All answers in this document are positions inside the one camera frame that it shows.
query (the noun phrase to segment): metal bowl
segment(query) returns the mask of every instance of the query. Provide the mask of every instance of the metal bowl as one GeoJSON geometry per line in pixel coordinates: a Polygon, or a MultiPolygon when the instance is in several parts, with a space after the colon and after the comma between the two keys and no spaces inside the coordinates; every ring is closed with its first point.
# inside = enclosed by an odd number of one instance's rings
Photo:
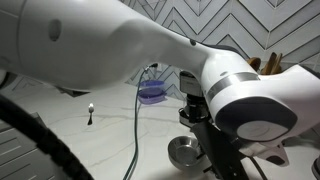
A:
{"type": "Polygon", "coordinates": [[[171,163],[182,171],[195,169],[203,159],[203,157],[198,159],[201,155],[198,140],[188,136],[179,136],[171,140],[168,153],[171,163]]]}

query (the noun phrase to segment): chevron tile wall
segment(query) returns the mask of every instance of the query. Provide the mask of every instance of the chevron tile wall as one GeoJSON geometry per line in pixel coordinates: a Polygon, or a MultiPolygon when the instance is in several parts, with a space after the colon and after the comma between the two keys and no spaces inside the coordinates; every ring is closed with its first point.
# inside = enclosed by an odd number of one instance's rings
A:
{"type": "MultiPolygon", "coordinates": [[[[233,46],[244,58],[260,57],[262,67],[276,52],[284,55],[283,69],[301,63],[320,71],[320,0],[121,1],[183,36],[233,46]]],[[[179,72],[162,65],[161,72],[149,76],[165,81],[168,96],[184,99],[179,91],[179,72]]],[[[137,75],[128,83],[136,85],[137,75]]]]}

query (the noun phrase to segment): gray band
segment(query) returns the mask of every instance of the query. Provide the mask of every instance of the gray band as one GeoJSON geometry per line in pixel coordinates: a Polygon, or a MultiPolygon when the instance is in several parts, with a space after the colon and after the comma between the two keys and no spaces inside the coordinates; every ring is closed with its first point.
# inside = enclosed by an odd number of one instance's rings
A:
{"type": "Polygon", "coordinates": [[[242,72],[237,74],[232,74],[227,76],[216,84],[214,84],[207,93],[207,102],[211,102],[214,96],[216,96],[220,91],[224,88],[231,86],[232,84],[236,84],[243,81],[254,81],[260,80],[257,74],[249,73],[249,72],[242,72]]]}

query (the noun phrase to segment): black metal stand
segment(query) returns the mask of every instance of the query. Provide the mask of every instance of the black metal stand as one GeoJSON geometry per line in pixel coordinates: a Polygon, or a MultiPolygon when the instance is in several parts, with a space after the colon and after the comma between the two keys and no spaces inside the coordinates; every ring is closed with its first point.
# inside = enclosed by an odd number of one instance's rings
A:
{"type": "Polygon", "coordinates": [[[242,155],[229,142],[227,136],[208,121],[195,124],[195,134],[202,150],[212,163],[216,175],[222,180],[249,180],[240,159],[242,155]]]}

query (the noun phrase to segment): wooden utensil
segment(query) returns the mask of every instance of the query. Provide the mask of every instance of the wooden utensil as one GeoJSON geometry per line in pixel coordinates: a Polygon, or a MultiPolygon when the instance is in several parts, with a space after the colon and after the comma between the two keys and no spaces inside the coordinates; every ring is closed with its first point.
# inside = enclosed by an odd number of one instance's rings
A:
{"type": "Polygon", "coordinates": [[[258,57],[252,57],[247,60],[248,64],[255,70],[258,71],[261,64],[261,59],[258,57]]]}
{"type": "Polygon", "coordinates": [[[271,73],[271,70],[273,68],[273,65],[276,61],[276,58],[277,58],[277,54],[276,53],[272,53],[271,56],[270,56],[270,59],[269,61],[267,62],[267,64],[264,66],[264,68],[262,69],[261,71],[261,75],[270,75],[271,73]]]}
{"type": "Polygon", "coordinates": [[[274,63],[274,65],[273,65],[273,67],[272,67],[271,73],[270,73],[271,75],[272,75],[272,74],[279,74],[279,73],[281,73],[281,67],[280,67],[281,59],[282,59],[282,53],[280,53],[280,54],[277,56],[277,58],[276,58],[276,60],[275,60],[275,63],[274,63]]]}

